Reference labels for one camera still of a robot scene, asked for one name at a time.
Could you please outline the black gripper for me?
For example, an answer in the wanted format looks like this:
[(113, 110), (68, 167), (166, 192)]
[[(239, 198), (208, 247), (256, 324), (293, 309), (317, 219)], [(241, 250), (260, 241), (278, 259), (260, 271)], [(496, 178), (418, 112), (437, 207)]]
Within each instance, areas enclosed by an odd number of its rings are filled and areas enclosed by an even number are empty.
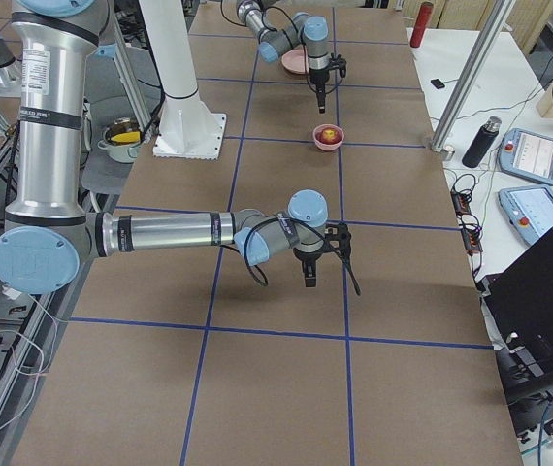
[(326, 83), (330, 79), (328, 70), (310, 70), (309, 80), (311, 89), (316, 94), (318, 112), (326, 112)]
[(315, 251), (293, 249), (295, 257), (301, 262), (305, 287), (316, 287), (316, 262), (326, 252), (324, 247)]

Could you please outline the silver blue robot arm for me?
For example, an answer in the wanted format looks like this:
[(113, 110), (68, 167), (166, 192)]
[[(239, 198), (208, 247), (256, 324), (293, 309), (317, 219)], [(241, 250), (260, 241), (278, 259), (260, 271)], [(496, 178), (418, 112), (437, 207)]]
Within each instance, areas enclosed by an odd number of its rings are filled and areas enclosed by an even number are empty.
[(281, 59), (286, 53), (303, 46), (307, 57), (306, 73), (316, 96), (319, 113), (326, 110), (326, 83), (333, 66), (329, 53), (329, 29), (325, 17), (299, 12), (289, 24), (277, 29), (267, 19), (267, 11), (276, 1), (237, 1), (236, 14), (258, 41), (258, 51), (267, 63)]
[(313, 190), (285, 211), (245, 209), (162, 217), (89, 214), (77, 200), (87, 58), (116, 36), (109, 1), (16, 1), (13, 27), (23, 42), (20, 161), (16, 199), (0, 237), (0, 281), (28, 294), (71, 282), (97, 257), (135, 250), (235, 245), (245, 263), (284, 250), (327, 244), (328, 208)]

